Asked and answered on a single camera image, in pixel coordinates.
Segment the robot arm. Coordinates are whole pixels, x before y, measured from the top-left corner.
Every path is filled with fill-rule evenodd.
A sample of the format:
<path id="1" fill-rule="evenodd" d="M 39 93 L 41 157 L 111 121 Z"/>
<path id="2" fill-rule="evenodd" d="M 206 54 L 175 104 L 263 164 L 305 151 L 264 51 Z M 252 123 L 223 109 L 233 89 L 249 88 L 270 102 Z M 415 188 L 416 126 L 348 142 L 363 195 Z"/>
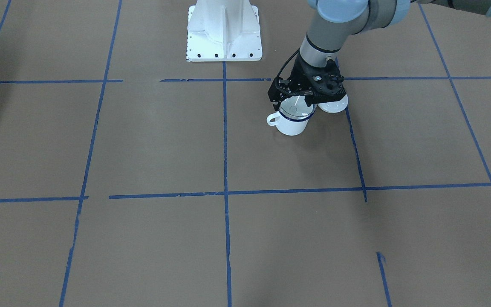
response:
<path id="1" fill-rule="evenodd" d="M 310 0 L 315 10 L 304 40 L 291 59 L 288 78 L 277 76 L 268 91 L 279 107 L 294 96 L 306 105 L 317 105 L 328 113 L 338 113 L 348 105 L 344 78 L 336 64 L 346 39 L 373 29 L 399 23 L 407 16 L 410 0 Z"/>

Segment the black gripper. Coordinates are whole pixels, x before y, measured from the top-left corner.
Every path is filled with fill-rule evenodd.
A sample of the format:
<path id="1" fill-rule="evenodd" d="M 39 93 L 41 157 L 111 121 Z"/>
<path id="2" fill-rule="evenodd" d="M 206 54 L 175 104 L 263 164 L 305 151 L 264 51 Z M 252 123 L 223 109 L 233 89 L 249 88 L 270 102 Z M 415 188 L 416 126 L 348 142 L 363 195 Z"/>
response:
<path id="1" fill-rule="evenodd" d="M 322 67 L 314 67 L 298 54 L 289 80 L 290 91 L 304 96 L 308 106 L 341 101 L 347 94 L 344 78 L 333 59 L 325 61 Z"/>

